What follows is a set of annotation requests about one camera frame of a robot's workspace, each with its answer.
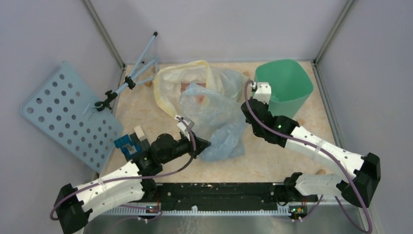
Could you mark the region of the green plastic trash bin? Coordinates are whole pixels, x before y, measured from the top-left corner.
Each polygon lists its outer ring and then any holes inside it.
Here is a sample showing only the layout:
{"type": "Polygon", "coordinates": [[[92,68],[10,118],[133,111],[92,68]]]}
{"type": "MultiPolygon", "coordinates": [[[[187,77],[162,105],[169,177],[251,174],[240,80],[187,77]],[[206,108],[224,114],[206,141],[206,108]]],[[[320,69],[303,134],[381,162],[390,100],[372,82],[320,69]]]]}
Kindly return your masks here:
{"type": "Polygon", "coordinates": [[[255,81],[270,85],[269,111],[274,116],[293,118],[314,90],[306,71],[292,59],[271,61],[258,66],[255,81]]]}

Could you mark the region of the light blue perforated board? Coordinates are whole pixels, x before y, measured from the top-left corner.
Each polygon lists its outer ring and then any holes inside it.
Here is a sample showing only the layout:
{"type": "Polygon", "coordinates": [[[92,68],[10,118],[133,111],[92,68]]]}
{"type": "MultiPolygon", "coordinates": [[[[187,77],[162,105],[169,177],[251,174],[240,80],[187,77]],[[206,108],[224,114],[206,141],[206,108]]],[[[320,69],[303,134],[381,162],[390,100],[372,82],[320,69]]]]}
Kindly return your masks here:
{"type": "Polygon", "coordinates": [[[20,111],[89,168],[101,173],[123,126],[111,110],[97,111],[97,101],[98,96],[64,61],[20,111]]]}

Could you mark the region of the wooden block left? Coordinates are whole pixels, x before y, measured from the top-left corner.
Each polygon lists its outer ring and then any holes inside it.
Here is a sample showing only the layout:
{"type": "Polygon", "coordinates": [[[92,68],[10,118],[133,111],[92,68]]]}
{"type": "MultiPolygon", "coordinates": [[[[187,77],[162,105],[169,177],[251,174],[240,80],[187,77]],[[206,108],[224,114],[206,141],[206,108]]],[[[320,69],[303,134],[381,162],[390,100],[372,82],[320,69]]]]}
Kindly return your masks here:
{"type": "Polygon", "coordinates": [[[148,138],[140,125],[134,127],[131,139],[134,145],[150,145],[148,138]]]}

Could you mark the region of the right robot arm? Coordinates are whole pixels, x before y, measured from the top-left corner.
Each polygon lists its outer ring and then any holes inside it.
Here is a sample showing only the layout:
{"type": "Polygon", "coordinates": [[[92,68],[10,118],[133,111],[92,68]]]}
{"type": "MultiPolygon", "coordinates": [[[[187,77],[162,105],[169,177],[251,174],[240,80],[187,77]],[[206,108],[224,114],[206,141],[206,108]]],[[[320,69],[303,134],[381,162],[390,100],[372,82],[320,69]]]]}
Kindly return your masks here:
{"type": "Polygon", "coordinates": [[[377,155],[360,155],[331,144],[289,117],[273,116],[267,104],[254,98],[244,102],[241,110],[255,136],[306,155],[332,171],[332,174],[326,175],[293,173],[284,181],[285,193],[290,200],[298,201],[306,195],[340,196],[361,207],[351,186],[354,183],[365,206],[370,206],[381,180],[380,158],[377,155]]]}

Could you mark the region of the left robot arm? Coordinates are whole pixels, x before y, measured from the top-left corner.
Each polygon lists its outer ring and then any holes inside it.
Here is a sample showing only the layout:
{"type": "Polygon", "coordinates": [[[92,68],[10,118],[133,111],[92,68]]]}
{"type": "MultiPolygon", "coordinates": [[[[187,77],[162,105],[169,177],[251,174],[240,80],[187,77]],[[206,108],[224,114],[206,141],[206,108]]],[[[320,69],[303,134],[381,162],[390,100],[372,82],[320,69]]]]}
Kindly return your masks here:
{"type": "Polygon", "coordinates": [[[132,201],[151,201],[156,196],[155,178],[163,165],[188,154],[188,162],[175,172],[184,170],[211,143],[191,133],[180,134],[175,140],[170,134],[161,134],[149,148],[115,171],[89,183],[63,186],[49,218],[60,223],[65,234],[74,234],[106,211],[132,201]]]}

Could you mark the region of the blue clamp block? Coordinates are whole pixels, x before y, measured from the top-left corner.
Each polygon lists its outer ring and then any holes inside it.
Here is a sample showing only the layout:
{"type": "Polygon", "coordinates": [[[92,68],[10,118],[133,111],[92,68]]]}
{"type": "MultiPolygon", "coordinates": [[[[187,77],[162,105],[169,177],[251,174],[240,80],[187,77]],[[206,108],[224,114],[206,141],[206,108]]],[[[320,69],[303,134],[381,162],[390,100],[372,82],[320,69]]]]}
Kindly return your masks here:
{"type": "Polygon", "coordinates": [[[132,160],[141,152],[140,140],[136,134],[124,135],[114,141],[117,149],[120,149],[126,161],[132,160]]]}

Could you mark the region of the small wooden block near tripod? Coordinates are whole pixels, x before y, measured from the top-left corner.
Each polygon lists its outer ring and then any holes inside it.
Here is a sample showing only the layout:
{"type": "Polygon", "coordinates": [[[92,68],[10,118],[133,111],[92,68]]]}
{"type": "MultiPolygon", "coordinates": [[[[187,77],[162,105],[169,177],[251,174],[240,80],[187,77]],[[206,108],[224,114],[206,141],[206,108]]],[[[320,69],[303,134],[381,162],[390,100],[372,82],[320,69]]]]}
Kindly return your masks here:
{"type": "Polygon", "coordinates": [[[149,80],[149,81],[147,81],[147,82],[144,83],[144,85],[145,85],[146,87],[152,87],[152,84],[153,84],[153,81],[152,81],[152,80],[149,80]]]}

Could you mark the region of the pink bag inside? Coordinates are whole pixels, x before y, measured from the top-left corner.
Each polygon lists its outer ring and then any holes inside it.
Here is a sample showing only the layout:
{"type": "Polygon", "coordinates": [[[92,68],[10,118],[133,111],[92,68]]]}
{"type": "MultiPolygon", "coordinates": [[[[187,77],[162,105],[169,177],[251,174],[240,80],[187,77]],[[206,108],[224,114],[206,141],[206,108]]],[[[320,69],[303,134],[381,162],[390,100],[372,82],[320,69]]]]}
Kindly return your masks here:
{"type": "Polygon", "coordinates": [[[202,104],[205,97],[202,90],[205,87],[205,83],[182,83],[180,86],[181,101],[184,103],[202,104]]]}

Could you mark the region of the light blue plastic bag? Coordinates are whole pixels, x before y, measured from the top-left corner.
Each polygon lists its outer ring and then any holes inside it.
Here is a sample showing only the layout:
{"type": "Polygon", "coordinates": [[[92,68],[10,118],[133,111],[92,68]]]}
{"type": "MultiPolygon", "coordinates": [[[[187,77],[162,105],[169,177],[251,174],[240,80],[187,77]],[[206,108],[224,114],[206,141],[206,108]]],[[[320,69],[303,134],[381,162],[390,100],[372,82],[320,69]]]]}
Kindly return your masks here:
{"type": "Polygon", "coordinates": [[[183,115],[195,123],[194,134],[211,143],[199,158],[215,162],[244,155],[242,136],[247,123],[241,104],[206,88],[202,93],[205,95],[202,104],[184,103],[179,97],[183,115]]]}

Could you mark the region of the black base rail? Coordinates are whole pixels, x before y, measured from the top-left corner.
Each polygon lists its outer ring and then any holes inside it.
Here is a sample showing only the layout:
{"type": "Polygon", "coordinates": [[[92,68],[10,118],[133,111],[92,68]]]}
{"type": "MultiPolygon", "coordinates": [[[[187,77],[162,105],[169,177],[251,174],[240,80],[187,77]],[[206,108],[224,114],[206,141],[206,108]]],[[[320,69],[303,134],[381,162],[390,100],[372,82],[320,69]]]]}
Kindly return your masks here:
{"type": "Polygon", "coordinates": [[[275,211],[294,202],[317,202],[317,195],[303,196],[280,183],[162,183],[141,202],[163,211],[246,212],[275,211]]]}

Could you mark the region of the light blue tripod stand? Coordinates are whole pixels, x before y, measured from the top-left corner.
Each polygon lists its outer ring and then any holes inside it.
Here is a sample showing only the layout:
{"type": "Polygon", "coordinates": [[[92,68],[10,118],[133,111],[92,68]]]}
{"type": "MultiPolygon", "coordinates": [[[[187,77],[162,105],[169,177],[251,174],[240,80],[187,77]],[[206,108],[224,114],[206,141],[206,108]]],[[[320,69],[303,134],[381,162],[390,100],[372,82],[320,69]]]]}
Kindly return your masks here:
{"type": "Polygon", "coordinates": [[[94,104],[94,108],[98,111],[104,111],[105,109],[112,109],[111,103],[123,92],[126,88],[133,90],[137,85],[144,84],[146,82],[154,80],[154,78],[147,78],[145,80],[136,81],[146,70],[148,70],[151,66],[154,66],[155,73],[159,71],[159,58],[153,58],[148,62],[143,61],[143,57],[146,55],[147,51],[151,47],[152,43],[158,36],[158,32],[155,31],[149,40],[148,44],[146,45],[144,51],[138,58],[138,61],[134,64],[131,72],[128,76],[125,76],[124,83],[115,91],[108,90],[105,95],[106,99],[104,101],[98,101],[94,104]]]}

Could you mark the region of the translucent white yellow trash bag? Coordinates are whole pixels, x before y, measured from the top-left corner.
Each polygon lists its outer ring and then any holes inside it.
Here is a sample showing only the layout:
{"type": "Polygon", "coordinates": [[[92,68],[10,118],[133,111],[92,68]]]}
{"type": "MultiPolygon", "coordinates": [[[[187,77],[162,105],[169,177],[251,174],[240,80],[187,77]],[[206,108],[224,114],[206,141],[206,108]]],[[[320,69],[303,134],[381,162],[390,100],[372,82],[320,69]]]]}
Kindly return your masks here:
{"type": "Polygon", "coordinates": [[[205,60],[198,60],[159,70],[153,81],[153,93],[158,107],[174,117],[182,112],[178,104],[179,97],[184,87],[190,83],[237,100],[247,80],[248,76],[239,71],[212,66],[205,60]]]}

